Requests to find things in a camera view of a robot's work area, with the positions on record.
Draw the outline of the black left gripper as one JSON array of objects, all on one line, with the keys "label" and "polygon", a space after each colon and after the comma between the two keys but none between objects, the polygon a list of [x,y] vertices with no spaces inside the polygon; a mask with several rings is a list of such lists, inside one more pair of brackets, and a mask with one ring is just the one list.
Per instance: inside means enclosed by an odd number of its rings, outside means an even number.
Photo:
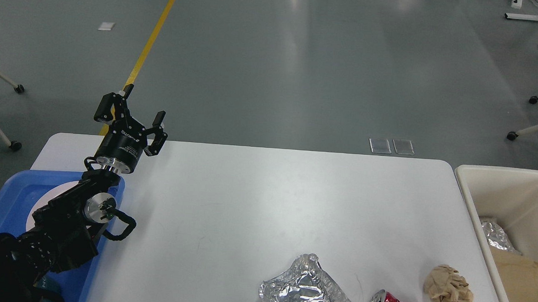
[{"label": "black left gripper", "polygon": [[162,125],[165,110],[157,112],[151,127],[146,129],[132,117],[127,98],[133,88],[134,84],[127,84],[117,93],[104,95],[92,117],[96,122],[111,125],[94,158],[100,164],[111,164],[123,174],[134,172],[143,152],[147,157],[157,156],[168,139]]}]

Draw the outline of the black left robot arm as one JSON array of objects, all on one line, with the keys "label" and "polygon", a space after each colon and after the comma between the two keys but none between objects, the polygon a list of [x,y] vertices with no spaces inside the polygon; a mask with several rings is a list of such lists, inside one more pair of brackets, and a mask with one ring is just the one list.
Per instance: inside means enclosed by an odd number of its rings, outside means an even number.
[{"label": "black left robot arm", "polygon": [[117,208],[109,193],[122,174],[133,173],[143,153],[156,156],[167,140],[157,112],[151,127],[127,105],[134,84],[102,97],[93,118],[108,126],[95,155],[84,160],[78,184],[32,213],[35,225],[20,236],[0,233],[0,302],[65,302],[42,286],[47,273],[77,269],[98,255],[97,241],[126,239],[136,220]]}]

